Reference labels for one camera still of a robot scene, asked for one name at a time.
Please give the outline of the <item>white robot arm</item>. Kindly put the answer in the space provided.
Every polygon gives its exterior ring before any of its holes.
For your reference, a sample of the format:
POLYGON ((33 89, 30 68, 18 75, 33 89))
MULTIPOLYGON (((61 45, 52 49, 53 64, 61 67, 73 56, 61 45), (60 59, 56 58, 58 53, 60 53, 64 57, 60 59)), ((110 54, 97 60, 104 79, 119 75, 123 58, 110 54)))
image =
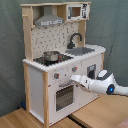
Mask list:
POLYGON ((83 90, 97 94, 128 96, 128 87, 119 86, 114 74, 107 70, 101 70, 95 79, 91 79, 85 75, 72 75, 71 80, 83 90))

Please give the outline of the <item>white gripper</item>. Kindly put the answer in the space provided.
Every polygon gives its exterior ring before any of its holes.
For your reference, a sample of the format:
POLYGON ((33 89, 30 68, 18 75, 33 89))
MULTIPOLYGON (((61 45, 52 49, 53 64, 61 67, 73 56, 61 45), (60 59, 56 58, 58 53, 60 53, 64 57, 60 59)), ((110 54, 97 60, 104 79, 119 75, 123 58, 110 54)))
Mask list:
POLYGON ((82 89, 88 89, 91 79, 85 75, 72 75, 71 80, 79 85, 82 89))

